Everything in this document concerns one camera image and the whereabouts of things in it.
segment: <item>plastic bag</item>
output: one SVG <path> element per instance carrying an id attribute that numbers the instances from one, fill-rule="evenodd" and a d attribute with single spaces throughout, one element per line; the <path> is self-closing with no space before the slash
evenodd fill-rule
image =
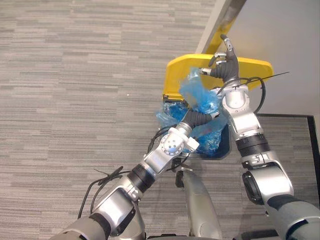
<path id="1" fill-rule="evenodd" d="M 189 106 L 198 112 L 212 114 L 218 111 L 220 99 L 214 91 L 210 91 L 203 86 L 197 68 L 192 68 L 188 77 L 180 83 L 179 93 Z M 187 106 L 181 101 L 165 102 L 163 110 L 157 112 L 156 117 L 161 126 L 166 127 L 181 122 L 187 111 Z M 227 119 L 220 114 L 215 120 L 195 127 L 191 136 L 199 143 L 196 153 L 213 157 L 219 147 L 221 131 L 226 123 Z"/>
<path id="2" fill-rule="evenodd" d="M 193 110 L 203 114 L 218 111 L 220 101 L 213 91 L 203 86 L 198 68 L 191 68 L 188 77 L 180 83 L 179 93 Z"/>

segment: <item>floor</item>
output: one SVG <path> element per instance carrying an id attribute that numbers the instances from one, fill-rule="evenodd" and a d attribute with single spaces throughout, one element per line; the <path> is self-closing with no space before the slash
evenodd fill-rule
<path id="1" fill-rule="evenodd" d="M 166 64 L 195 51 L 213 3 L 0 1 L 1 240 L 48 239 L 76 220 L 87 186 L 103 176 L 94 169 L 142 159 L 159 126 Z M 307 120 L 260 121 L 296 196 L 319 206 Z M 272 226 L 245 194 L 239 159 L 233 144 L 224 160 L 189 161 L 224 239 Z M 148 236 L 188 234 L 174 182 L 165 173 L 141 201 Z"/>

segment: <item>yellow lid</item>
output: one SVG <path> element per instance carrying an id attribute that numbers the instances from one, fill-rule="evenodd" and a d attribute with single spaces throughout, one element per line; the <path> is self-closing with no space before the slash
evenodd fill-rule
<path id="1" fill-rule="evenodd" d="M 184 98 L 179 94 L 180 82 L 187 77 L 191 67 L 207 68 L 212 57 L 212 54 L 186 54 L 170 61 L 166 66 L 163 95 L 170 100 L 183 100 Z M 241 78 L 265 78 L 274 74 L 271 64 L 267 61 L 238 57 L 238 62 Z M 202 75 L 201 80 L 208 89 L 223 85 L 222 79 L 212 76 Z M 260 82 L 255 81 L 248 84 L 248 88 L 251 90 L 259 85 Z"/>

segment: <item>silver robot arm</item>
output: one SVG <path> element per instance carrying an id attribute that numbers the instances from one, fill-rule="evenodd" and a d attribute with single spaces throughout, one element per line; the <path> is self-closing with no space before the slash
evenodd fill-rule
<path id="1" fill-rule="evenodd" d="M 226 58 L 229 55 L 232 61 L 220 63 L 214 69 L 202 68 L 201 72 L 223 78 L 224 87 L 220 90 L 222 111 L 228 117 L 242 166 L 248 169 L 242 175 L 247 196 L 251 202 L 264 205 L 282 239 L 319 240 L 320 211 L 294 197 L 292 183 L 249 107 L 248 87 L 240 85 L 238 64 L 235 63 L 237 57 L 231 42 L 226 36 L 221 38 L 227 47 Z M 236 75 L 234 70 L 228 72 L 232 67 L 235 67 Z"/>
<path id="2" fill-rule="evenodd" d="M 195 151 L 199 143 L 189 137 L 195 126 L 211 121 L 217 114 L 189 110 L 176 128 L 170 128 L 159 146 L 123 176 L 98 201 L 90 216 L 82 217 L 50 240 L 107 240 L 122 234 L 136 214 L 145 191 L 180 155 L 183 148 Z"/>

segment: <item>black cable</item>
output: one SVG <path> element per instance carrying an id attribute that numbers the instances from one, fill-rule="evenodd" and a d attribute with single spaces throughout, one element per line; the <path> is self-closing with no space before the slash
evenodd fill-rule
<path id="1" fill-rule="evenodd" d="M 173 171 L 173 170 L 175 170 L 177 167 L 181 166 L 185 161 L 187 161 L 187 159 L 189 158 L 190 154 L 191 154 L 191 152 L 189 152 L 188 155 L 187 155 L 179 164 L 177 164 L 176 166 L 173 166 L 173 167 L 171 167 L 171 168 L 169 168 L 169 169 L 167 169 L 167 170 L 165 170 L 165 171 L 166 171 L 166 172 L 168 172 L 168 171 Z"/>
<path id="2" fill-rule="evenodd" d="M 249 78 L 240 77 L 239 80 L 246 80 L 246 83 L 240 84 L 240 85 L 238 85 L 236 87 L 239 87 L 239 86 L 242 86 L 242 85 L 248 85 L 250 83 L 253 83 L 253 82 L 256 82 L 256 81 L 260 81 L 260 83 L 261 83 L 261 99 L 260 99 L 260 103 L 259 103 L 258 107 L 253 111 L 254 114 L 257 114 L 260 111 L 260 109 L 262 108 L 262 106 L 264 105 L 264 102 L 265 102 L 265 99 L 266 99 L 267 90 L 266 90 L 265 82 L 263 81 L 263 79 L 261 77 L 258 77 L 258 76 L 253 76 L 253 77 L 249 77 Z"/>
<path id="3" fill-rule="evenodd" d="M 89 195 L 89 192 L 91 190 L 91 188 L 93 187 L 94 184 L 98 183 L 98 186 L 105 186 L 108 182 L 112 181 L 113 179 L 115 178 L 119 178 L 119 177 L 122 177 L 122 174 L 126 174 L 126 173 L 130 173 L 130 171 L 121 171 L 124 167 L 121 166 L 119 167 L 118 169 L 116 169 L 113 173 L 111 174 L 108 174 L 108 173 L 105 173 L 103 171 L 99 171 L 99 170 L 96 170 L 100 173 L 104 173 L 104 174 L 107 174 L 106 177 L 103 177 L 103 178 L 100 178 L 100 179 L 97 179 L 95 181 L 93 181 L 92 183 L 90 183 L 90 185 L 88 186 L 86 192 L 85 192 L 85 195 L 83 197 L 83 200 L 82 200 L 82 203 L 81 203 L 81 207 L 80 207 L 80 210 L 79 210 L 79 213 L 78 213 L 78 219 L 81 218 L 81 215 L 82 215 L 82 212 L 83 212 L 83 209 L 84 209 L 84 206 L 86 204 L 86 201 L 87 201 L 87 198 L 88 198 L 88 195 Z M 98 193 L 96 193 L 95 195 L 95 198 L 97 197 L 97 195 L 99 194 L 99 192 L 102 190 L 102 188 L 98 189 Z"/>
<path id="4" fill-rule="evenodd" d="M 103 181 L 101 182 L 100 184 L 100 187 L 98 188 L 98 190 L 95 192 L 93 198 L 92 198 L 92 201 L 91 201 L 91 205 L 90 205 L 90 214 L 92 214 L 93 210 L 94 210 L 94 206 L 95 206 L 95 201 L 96 201 L 96 198 L 98 196 L 98 194 L 101 192 L 101 190 L 105 187 L 105 185 L 107 183 L 109 183 L 110 181 L 112 181 L 113 179 L 120 179 L 122 178 L 122 174 L 127 174 L 127 173 L 130 173 L 130 171 L 122 171 L 122 172 L 119 172 L 118 174 L 112 176 L 110 179 L 108 179 L 108 181 Z"/>
<path id="5" fill-rule="evenodd" d="M 217 95 L 219 95 L 223 89 L 225 89 L 230 83 L 234 83 L 234 82 L 238 82 L 239 80 L 238 79 L 234 79 L 234 80 L 231 80 L 231 81 L 228 81 L 227 83 L 225 83 L 220 89 L 219 91 L 216 93 Z"/>

